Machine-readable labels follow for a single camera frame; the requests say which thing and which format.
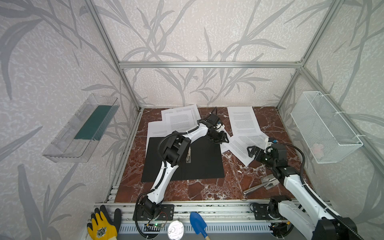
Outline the teal folder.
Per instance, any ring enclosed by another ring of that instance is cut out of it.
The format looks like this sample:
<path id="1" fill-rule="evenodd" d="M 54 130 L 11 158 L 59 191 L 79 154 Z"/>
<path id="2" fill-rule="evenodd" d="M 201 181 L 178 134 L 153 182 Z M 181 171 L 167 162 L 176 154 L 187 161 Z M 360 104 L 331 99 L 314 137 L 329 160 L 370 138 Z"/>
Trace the teal folder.
<path id="1" fill-rule="evenodd" d="M 161 137 L 149 138 L 142 183 L 153 183 L 158 176 L 162 161 L 157 147 Z M 200 138 L 191 145 L 191 162 L 183 163 L 173 174 L 172 181 L 224 178 L 224 167 L 219 144 Z"/>

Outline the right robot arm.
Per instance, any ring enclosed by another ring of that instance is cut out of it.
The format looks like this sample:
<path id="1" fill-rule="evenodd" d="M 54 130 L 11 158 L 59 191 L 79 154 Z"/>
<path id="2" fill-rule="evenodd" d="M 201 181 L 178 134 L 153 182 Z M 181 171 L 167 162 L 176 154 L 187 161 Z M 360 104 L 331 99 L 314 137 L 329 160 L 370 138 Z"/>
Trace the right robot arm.
<path id="1" fill-rule="evenodd" d="M 247 148 L 249 157 L 265 165 L 302 206 L 300 209 L 290 198 L 277 196 L 270 201 L 270 215 L 287 219 L 308 240 L 362 239 L 354 221 L 340 216 L 305 182 L 304 167 L 297 171 L 289 165 L 288 146 L 273 140 L 267 142 L 265 149 Z"/>

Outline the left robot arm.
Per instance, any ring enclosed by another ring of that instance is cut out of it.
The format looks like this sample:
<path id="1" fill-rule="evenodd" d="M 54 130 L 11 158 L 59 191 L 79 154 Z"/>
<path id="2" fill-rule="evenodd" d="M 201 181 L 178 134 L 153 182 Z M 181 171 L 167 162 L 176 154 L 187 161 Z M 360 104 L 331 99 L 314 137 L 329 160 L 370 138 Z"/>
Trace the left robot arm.
<path id="1" fill-rule="evenodd" d="M 166 189 L 181 167 L 188 179 L 223 178 L 224 167 L 220 145 L 228 143 L 225 126 L 219 116 L 211 112 L 197 121 L 197 125 L 185 132 L 174 131 L 164 137 L 157 147 L 161 160 L 159 173 L 147 193 L 136 201 L 134 221 L 151 221 L 159 217 Z"/>

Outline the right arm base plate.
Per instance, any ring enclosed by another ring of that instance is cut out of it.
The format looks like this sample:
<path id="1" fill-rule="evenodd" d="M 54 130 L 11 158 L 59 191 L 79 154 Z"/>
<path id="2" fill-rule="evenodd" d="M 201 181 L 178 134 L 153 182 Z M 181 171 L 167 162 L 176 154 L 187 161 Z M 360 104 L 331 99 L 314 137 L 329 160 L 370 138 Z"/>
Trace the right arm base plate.
<path id="1" fill-rule="evenodd" d="M 268 212 L 268 204 L 251 203 L 250 210 L 255 216 L 255 220 L 272 220 Z"/>

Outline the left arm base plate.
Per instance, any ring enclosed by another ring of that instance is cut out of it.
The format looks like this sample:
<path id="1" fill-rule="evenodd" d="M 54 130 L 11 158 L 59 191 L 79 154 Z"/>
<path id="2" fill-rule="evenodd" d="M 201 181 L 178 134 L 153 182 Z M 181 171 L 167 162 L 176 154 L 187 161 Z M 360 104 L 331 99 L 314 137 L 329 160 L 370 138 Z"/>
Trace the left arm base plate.
<path id="1" fill-rule="evenodd" d="M 175 205 L 161 205 L 153 213 L 150 213 L 146 211 L 144 207 L 139 206 L 137 217 L 138 221 L 172 221 L 174 219 L 174 211 Z"/>

